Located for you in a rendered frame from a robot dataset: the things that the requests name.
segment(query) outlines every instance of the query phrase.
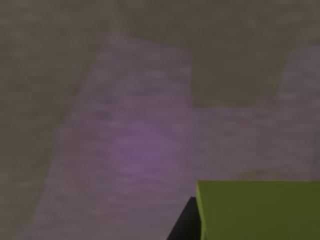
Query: green box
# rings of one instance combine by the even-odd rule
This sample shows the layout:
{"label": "green box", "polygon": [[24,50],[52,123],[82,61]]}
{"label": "green box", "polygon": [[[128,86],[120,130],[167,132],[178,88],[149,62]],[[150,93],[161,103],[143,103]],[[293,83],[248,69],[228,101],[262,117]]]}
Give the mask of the green box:
{"label": "green box", "polygon": [[320,240],[320,183],[207,181],[196,186],[201,240]]}

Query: green block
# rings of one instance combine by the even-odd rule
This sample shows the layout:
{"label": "green block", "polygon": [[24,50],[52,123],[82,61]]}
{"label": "green block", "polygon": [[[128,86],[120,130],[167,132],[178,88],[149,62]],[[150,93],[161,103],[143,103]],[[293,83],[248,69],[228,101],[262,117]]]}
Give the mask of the green block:
{"label": "green block", "polygon": [[206,181],[201,240],[319,240],[320,182]]}

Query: olive green surface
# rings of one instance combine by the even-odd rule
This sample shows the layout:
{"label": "olive green surface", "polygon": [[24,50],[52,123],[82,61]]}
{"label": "olive green surface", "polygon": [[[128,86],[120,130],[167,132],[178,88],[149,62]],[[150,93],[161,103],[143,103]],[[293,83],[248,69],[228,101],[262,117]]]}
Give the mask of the olive green surface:
{"label": "olive green surface", "polygon": [[199,181],[204,240],[318,240],[320,183]]}

